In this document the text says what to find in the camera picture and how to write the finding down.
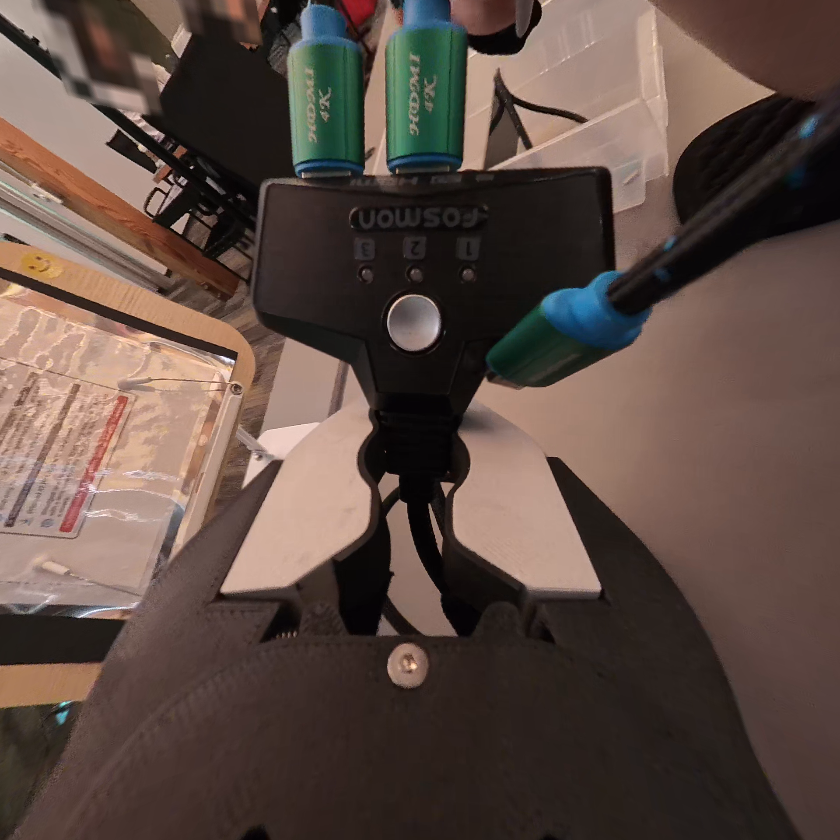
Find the person's right hand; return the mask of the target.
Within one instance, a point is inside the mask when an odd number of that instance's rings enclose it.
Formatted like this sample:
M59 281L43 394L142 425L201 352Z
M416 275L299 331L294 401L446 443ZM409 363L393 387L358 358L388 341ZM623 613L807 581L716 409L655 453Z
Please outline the person's right hand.
M469 35L489 36L514 26L516 1L451 1L451 18Z

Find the clear plastic bin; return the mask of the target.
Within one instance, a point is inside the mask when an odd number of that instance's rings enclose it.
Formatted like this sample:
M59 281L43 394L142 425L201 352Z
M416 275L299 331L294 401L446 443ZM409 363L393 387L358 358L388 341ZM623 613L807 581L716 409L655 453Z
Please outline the clear plastic bin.
M669 173L668 105L648 2L553 1L514 56L468 58L468 169L601 166L613 211Z

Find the printed instruction sheet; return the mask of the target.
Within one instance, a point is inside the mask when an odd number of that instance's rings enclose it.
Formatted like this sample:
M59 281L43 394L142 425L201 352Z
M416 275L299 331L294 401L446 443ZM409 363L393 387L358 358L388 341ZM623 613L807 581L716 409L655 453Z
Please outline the printed instruction sheet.
M4 283L2 611L135 606L200 522L237 351Z

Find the black rolling cart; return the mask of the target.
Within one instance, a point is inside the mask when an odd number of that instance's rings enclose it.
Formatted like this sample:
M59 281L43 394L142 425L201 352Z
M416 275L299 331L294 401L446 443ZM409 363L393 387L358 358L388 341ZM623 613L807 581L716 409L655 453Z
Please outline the black rolling cart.
M163 134L157 143L180 159L192 176L174 170L152 150L117 129L107 146L123 158L152 174L153 187L143 202L143 213L154 223L179 235L208 259L246 279L253 265L253 228L230 210L211 200L197 187L204 179L208 191L238 206L245 214L246 196L229 183L221 183L214 165Z

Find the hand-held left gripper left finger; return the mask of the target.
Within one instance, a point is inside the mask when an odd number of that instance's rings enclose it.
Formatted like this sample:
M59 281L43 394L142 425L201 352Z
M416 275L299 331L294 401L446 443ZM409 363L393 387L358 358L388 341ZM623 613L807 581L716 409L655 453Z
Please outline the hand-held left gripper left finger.
M298 619L325 603L353 635L376 635L392 580L378 427L347 406L302 439L270 482L220 595L274 601Z

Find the wooden document stand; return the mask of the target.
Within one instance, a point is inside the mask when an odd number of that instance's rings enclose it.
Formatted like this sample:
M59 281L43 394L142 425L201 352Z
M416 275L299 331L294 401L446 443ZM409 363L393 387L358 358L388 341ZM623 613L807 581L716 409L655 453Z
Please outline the wooden document stand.
M231 427L226 438L219 438L212 443L211 456L216 458L217 464L214 467L202 467L197 492L211 490L213 493L207 497L203 512L199 512L196 502L189 502L185 524L181 526L174 543L174 552L178 553L214 514L218 494L231 470L230 464L237 458L235 447L242 445L252 449L256 446L255 440L244 443L238 437L238 434L245 434L248 430L246 411L257 406L253 385L256 361L251 346L230 324L134 286L128 281L115 279L27 245L3 240L1 252L2 269L9 271L13 281L19 280L22 285L31 285L38 280L46 284L48 294L53 297L60 291L66 292L79 298L82 303L96 304L115 311L119 319L132 317L148 323L154 334L168 329L182 338L203 340L220 346L228 357L236 355L234 380L245 388L236 416L239 427ZM1 708L5 711L56 705L65 700L82 701L86 699L100 669L101 665L94 663L4 665L1 667Z

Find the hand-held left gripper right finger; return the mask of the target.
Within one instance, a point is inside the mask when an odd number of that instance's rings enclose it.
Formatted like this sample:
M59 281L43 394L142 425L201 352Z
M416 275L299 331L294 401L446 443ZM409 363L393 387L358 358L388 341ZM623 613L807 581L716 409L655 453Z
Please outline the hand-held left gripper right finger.
M603 587L541 447L480 402L453 443L442 533L441 603L459 636L506 603L529 623L540 606L595 601Z

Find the wooden post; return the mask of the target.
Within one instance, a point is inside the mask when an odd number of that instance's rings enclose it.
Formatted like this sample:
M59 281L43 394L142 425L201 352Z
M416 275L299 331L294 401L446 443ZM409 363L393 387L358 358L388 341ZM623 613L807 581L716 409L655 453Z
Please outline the wooden post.
M12 123L1 120L1 161L44 187L72 212L125 245L193 280L217 298L230 299L240 279L205 257L193 244L162 227Z

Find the black mesh chair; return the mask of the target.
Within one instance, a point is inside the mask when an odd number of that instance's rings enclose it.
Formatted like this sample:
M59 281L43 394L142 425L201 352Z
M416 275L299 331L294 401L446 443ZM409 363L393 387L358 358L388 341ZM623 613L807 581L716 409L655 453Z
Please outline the black mesh chair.
M288 88L257 51L192 35L152 123L250 190L294 176Z

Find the black HDMI switch box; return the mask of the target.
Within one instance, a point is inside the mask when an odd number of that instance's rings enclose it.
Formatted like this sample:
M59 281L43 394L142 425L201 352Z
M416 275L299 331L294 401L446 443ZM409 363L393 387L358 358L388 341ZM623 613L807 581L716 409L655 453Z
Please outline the black HDMI switch box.
M258 319L350 365L442 595L455 434L491 347L556 288L614 267L609 172L275 180L257 235Z

